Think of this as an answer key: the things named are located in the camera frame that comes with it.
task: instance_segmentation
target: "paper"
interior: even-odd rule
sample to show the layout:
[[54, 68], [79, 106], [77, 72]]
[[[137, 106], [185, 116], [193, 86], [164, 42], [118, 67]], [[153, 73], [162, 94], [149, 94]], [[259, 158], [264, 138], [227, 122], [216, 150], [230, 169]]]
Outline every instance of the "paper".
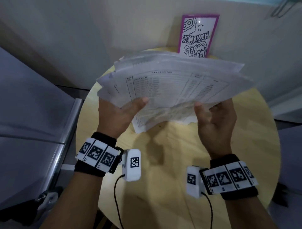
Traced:
[[206, 57], [219, 15], [183, 15], [178, 53], [192, 57]]
[[243, 64], [177, 53], [141, 52], [114, 65], [115, 72], [97, 79], [103, 87], [98, 96], [120, 108], [148, 97], [149, 103], [132, 121], [136, 133], [163, 121], [196, 122], [195, 101], [210, 108], [253, 86], [238, 72]]

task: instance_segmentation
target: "hand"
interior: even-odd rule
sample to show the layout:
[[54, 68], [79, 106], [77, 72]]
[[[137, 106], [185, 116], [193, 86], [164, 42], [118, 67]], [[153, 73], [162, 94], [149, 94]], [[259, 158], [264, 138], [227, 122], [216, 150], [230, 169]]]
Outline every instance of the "hand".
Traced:
[[126, 131], [134, 116], [148, 103], [147, 97], [137, 98], [125, 109], [120, 109], [112, 103], [99, 98], [99, 121], [97, 132], [117, 139]]
[[212, 159], [232, 153], [231, 137], [237, 120], [232, 99], [210, 108], [211, 119], [200, 102], [194, 104], [198, 135]]

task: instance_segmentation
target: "poster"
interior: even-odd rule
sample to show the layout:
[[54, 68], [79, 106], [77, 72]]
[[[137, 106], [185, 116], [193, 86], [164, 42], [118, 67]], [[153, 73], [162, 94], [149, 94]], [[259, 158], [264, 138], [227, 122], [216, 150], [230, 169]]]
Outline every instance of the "poster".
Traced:
[[178, 53], [190, 57], [206, 57], [219, 15], [183, 15]]

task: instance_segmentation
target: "stack of papers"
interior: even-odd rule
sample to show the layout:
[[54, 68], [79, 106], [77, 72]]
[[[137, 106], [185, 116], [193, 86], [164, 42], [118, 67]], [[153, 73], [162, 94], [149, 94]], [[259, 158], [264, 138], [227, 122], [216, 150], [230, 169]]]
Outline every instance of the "stack of papers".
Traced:
[[197, 122], [194, 102], [211, 108], [253, 87], [239, 71], [244, 64], [178, 53], [144, 51], [114, 63], [115, 71], [97, 79], [98, 96], [123, 109], [135, 98], [149, 103], [134, 117], [136, 133], [163, 121]]

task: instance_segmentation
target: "light wooden table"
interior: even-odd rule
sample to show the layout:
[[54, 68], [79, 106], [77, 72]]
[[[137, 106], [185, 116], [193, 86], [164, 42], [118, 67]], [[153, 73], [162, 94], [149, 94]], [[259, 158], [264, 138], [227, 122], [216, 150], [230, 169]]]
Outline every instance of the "light wooden table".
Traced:
[[[175, 48], [160, 50], [176, 51]], [[76, 149], [80, 150], [98, 126], [98, 83], [89, 92], [80, 112], [76, 130]], [[246, 162], [259, 182], [259, 198], [270, 203], [280, 172], [280, 144], [270, 109], [255, 89], [233, 98], [237, 122], [232, 136], [232, 150]], [[137, 148], [142, 155], [139, 181], [120, 179], [116, 195], [122, 223], [127, 228], [210, 228], [210, 207], [206, 198], [186, 194], [186, 168], [209, 168], [210, 157], [197, 134], [197, 124], [163, 122], [146, 133], [136, 134], [132, 124], [117, 140], [123, 149]], [[120, 227], [113, 187], [121, 166], [103, 179], [98, 206], [105, 216]], [[214, 212], [213, 228], [231, 228], [224, 200], [209, 196]]]

